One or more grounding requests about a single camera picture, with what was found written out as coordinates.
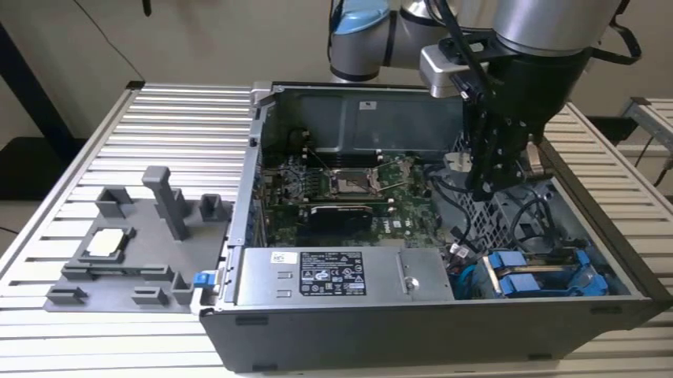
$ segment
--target metal workbench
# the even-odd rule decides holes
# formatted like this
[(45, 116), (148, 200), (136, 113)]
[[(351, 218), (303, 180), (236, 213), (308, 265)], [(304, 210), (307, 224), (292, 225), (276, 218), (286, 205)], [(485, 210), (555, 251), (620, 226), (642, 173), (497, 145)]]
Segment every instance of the metal workbench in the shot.
[[(215, 192), (235, 199), (248, 97), (244, 87), (147, 84), (124, 92), (0, 258), (0, 372), (75, 378), (234, 376), (191, 315), (47, 313), (41, 307), (97, 214), (92, 201), (104, 185), (123, 184), (132, 197), (147, 198), (141, 172), (148, 165), (167, 165), (171, 185), (187, 198)], [(673, 289), (673, 207), (573, 105), (551, 120), (546, 137)], [(606, 333), (562, 361), (332, 370), (304, 376), (670, 377), (673, 312), (636, 330)]]
[(622, 116), (632, 118), (673, 153), (673, 99), (634, 97)]

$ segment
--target power supply label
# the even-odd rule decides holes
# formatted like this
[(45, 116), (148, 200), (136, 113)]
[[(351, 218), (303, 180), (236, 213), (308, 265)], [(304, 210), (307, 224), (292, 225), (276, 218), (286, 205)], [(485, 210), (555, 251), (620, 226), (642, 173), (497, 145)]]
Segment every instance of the power supply label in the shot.
[(302, 252), (299, 269), (302, 295), (367, 295), (362, 252)]

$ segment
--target open computer chassis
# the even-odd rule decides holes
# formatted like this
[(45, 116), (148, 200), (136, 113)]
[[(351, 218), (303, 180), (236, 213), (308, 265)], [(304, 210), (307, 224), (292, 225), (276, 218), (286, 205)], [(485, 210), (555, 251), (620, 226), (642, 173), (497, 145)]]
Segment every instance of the open computer chassis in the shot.
[(474, 202), (459, 98), (275, 83), (255, 100), (200, 299), (228, 369), (555, 359), (670, 306), (547, 141), (551, 178)]

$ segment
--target motherboard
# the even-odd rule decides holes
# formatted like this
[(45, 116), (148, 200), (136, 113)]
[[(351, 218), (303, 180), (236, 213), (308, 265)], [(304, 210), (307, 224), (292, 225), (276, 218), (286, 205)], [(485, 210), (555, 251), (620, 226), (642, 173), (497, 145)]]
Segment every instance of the motherboard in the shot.
[(264, 218), (267, 246), (447, 245), (411, 154), (290, 157), (264, 170)]

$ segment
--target white wall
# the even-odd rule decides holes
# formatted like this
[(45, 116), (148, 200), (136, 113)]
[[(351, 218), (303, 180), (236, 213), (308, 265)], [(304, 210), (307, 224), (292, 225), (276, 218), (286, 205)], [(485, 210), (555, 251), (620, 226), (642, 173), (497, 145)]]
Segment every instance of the white wall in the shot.
[[(80, 2), (148, 81), (246, 85), (330, 78), (330, 0), (153, 0), (149, 18), (140, 0)], [(585, 113), (616, 114), (634, 95), (673, 98), (672, 12), (670, 0), (630, 2), (621, 22), (645, 57), (632, 67), (593, 65), (571, 96)], [(72, 131), (88, 135), (136, 74), (72, 0), (0, 0), (0, 21)], [(625, 51), (613, 32), (602, 46)], [(418, 73), (383, 69), (380, 81), (419, 83)], [(3, 85), (0, 144), (37, 134)]]

